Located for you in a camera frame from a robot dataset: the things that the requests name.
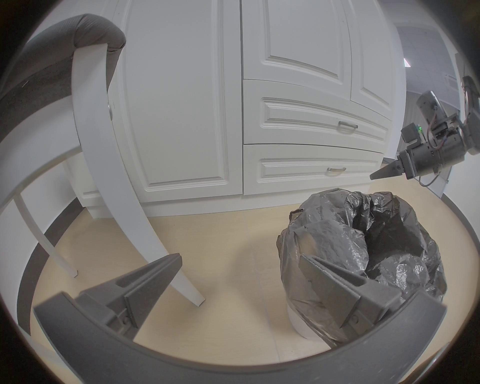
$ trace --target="metal handle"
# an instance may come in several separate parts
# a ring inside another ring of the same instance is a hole
[[[338,122],[338,125],[345,125],[346,127],[350,127],[350,128],[353,128],[353,129],[357,129],[359,126],[357,124],[351,124],[351,123],[347,123],[346,121],[339,121]]]
[[[344,172],[347,170],[347,167],[343,167],[343,168],[327,168],[327,171],[328,172]]]

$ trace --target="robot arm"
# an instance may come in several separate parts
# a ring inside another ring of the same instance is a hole
[[[370,175],[371,180],[399,176],[407,179],[438,174],[465,159],[465,153],[480,153],[480,106],[479,92],[472,78],[463,78],[468,101],[468,115],[462,124],[457,114],[447,116],[444,108],[432,91],[422,94],[417,106],[424,115],[428,129],[412,123],[402,129],[402,139],[407,148],[397,160]]]

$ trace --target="chair leg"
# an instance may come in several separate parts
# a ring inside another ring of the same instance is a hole
[[[62,267],[71,277],[76,277],[78,275],[78,271],[59,255],[52,243],[48,241],[48,239],[45,237],[42,230],[38,227],[32,215],[30,214],[30,211],[25,205],[25,201],[23,200],[22,196],[20,194],[16,194],[13,197],[13,201],[15,202],[15,205],[17,206],[17,209],[20,212],[22,219],[27,224],[28,229],[35,236],[38,243],[43,247],[43,249],[48,253],[48,255],[52,259],[54,259],[55,262],[60,267]]]
[[[120,155],[108,111],[106,54],[106,44],[79,48],[73,54],[75,125],[88,170],[105,205],[137,251],[152,262],[168,252],[138,201]],[[171,285],[197,306],[205,300],[181,270]]]

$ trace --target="black plastic bag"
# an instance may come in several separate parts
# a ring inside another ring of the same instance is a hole
[[[423,288],[441,301],[447,290],[437,244],[413,208],[391,192],[315,193],[290,212],[290,223],[276,245],[292,309],[333,346],[347,342],[347,337],[298,268],[301,254],[398,287],[403,300]]]

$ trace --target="dark baseboard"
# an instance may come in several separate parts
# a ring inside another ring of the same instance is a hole
[[[456,204],[448,198],[447,195],[443,194],[441,197],[442,201],[446,204],[448,208],[458,217],[458,219],[462,222],[463,226],[467,229],[468,234],[472,238],[475,246],[477,247],[477,251],[480,253],[480,240],[477,236],[477,233],[473,229],[472,225],[465,217],[465,215],[460,211],[460,209],[456,206]]]
[[[57,245],[67,228],[76,217],[83,211],[83,207],[77,198],[73,200],[62,213],[53,221],[45,232],[45,237]],[[48,253],[37,244],[33,250],[27,266],[25,267],[17,297],[17,321],[18,325],[30,334],[30,312],[32,309],[33,294],[40,278],[43,267],[48,259]]]

